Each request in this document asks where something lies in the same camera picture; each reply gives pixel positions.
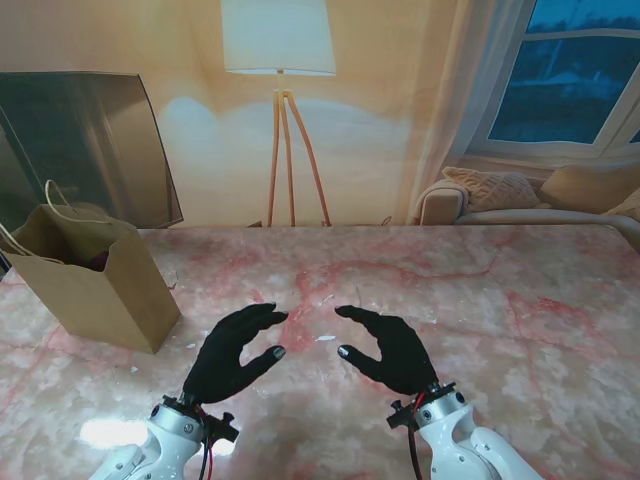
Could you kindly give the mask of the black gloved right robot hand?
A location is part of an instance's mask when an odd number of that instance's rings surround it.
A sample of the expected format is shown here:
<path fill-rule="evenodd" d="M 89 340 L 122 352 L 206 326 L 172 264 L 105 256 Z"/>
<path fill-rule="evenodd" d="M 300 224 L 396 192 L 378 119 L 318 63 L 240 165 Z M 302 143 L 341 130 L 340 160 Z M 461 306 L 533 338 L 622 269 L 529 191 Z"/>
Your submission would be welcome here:
<path fill-rule="evenodd" d="M 352 305 L 336 307 L 335 312 L 362 325 L 377 341 L 381 355 L 379 360 L 352 345 L 338 348 L 338 355 L 361 374 L 403 395 L 428 392 L 439 384 L 421 339 L 404 319 Z"/>

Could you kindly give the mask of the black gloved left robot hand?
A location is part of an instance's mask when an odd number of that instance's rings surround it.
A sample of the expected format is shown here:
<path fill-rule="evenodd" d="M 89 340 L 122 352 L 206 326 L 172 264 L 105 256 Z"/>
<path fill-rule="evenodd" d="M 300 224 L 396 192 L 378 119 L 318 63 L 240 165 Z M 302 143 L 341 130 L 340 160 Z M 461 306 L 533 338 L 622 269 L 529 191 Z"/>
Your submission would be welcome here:
<path fill-rule="evenodd" d="M 286 354 L 274 345 L 247 364 L 240 363 L 243 348 L 262 331 L 283 323 L 286 312 L 274 303 L 252 304 L 221 319 L 206 337 L 183 384 L 191 404 L 222 402 L 249 387 Z"/>

